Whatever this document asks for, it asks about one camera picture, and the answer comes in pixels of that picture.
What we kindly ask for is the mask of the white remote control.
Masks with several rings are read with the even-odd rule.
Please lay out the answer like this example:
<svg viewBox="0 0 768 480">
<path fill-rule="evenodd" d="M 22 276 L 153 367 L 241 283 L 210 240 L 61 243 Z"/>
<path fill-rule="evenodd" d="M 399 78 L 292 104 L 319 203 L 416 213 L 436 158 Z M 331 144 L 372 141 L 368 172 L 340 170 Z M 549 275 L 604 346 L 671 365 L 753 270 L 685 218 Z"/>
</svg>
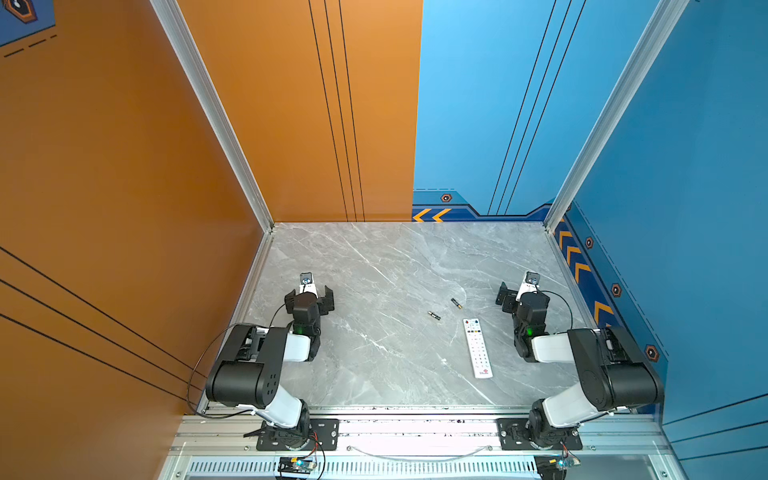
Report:
<svg viewBox="0 0 768 480">
<path fill-rule="evenodd" d="M 463 327 L 468 345 L 470 362 L 475 378 L 492 378 L 492 368 L 488 357 L 480 321 L 477 318 L 464 319 Z"/>
</svg>

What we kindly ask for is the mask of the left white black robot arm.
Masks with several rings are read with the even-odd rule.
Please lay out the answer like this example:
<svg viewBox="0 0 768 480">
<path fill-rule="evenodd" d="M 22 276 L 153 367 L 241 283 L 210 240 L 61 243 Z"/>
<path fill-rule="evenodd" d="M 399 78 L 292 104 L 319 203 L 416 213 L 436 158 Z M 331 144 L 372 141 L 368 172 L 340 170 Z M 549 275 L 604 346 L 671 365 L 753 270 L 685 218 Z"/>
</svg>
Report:
<svg viewBox="0 0 768 480">
<path fill-rule="evenodd" d="M 322 317 L 335 309 L 333 290 L 310 285 L 284 299 L 293 320 L 284 327 L 237 324 L 231 329 L 206 380 L 206 398 L 262 419 L 245 433 L 262 451 L 313 449 L 321 445 L 307 403 L 281 385 L 283 365 L 313 361 L 321 346 Z"/>
</svg>

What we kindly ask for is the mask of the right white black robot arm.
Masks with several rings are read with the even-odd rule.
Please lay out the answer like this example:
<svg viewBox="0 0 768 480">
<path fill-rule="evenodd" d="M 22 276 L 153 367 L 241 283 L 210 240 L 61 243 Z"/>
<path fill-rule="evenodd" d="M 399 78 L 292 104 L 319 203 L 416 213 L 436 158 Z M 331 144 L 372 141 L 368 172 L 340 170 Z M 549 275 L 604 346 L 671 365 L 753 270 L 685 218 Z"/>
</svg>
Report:
<svg viewBox="0 0 768 480">
<path fill-rule="evenodd" d="M 550 297 L 534 284 L 518 290 L 501 284 L 496 304 L 512 317 L 514 346 L 528 363 L 568 363 L 578 382 L 535 401 L 523 418 L 500 419 L 504 450 L 565 450 L 576 444 L 578 428 L 622 408 L 661 404 L 660 376 L 628 330 L 621 327 L 546 331 Z"/>
</svg>

